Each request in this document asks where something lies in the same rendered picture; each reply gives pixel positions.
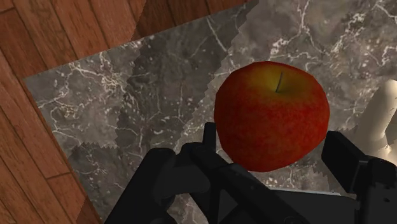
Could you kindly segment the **cream white figure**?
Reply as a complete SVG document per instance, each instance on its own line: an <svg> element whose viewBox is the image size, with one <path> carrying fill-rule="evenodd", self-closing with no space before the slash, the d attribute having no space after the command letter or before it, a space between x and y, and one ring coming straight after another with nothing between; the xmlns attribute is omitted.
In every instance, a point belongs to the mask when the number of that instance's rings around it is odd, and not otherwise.
<svg viewBox="0 0 397 224"><path fill-rule="evenodd" d="M365 154L397 165L397 81L388 80L374 93L359 119L356 146Z"/></svg>

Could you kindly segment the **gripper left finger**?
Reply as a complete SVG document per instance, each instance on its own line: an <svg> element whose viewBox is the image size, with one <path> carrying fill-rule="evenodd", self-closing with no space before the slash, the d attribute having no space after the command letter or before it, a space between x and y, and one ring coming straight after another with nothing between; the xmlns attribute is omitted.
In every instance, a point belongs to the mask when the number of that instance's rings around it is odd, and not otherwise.
<svg viewBox="0 0 397 224"><path fill-rule="evenodd" d="M104 224L178 224L168 213L187 193L208 224L310 224L245 168L216 153L216 125L180 153L153 148L144 156Z"/></svg>

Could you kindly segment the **red apple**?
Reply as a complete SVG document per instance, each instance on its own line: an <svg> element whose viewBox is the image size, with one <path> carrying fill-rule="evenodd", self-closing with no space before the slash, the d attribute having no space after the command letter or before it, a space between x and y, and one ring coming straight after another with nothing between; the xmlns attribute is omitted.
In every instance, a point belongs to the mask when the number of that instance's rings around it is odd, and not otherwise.
<svg viewBox="0 0 397 224"><path fill-rule="evenodd" d="M286 167L325 138L330 106L313 75L287 64L254 62L232 72L216 92L221 147L249 171Z"/></svg>

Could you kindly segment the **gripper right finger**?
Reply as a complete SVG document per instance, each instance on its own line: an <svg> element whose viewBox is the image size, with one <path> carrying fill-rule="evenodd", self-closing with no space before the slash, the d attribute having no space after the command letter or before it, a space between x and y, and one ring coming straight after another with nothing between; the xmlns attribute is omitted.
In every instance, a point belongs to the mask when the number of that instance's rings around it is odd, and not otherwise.
<svg viewBox="0 0 397 224"><path fill-rule="evenodd" d="M327 132L321 159L342 188L356 195L355 224L397 224L397 166L365 155L337 131Z"/></svg>

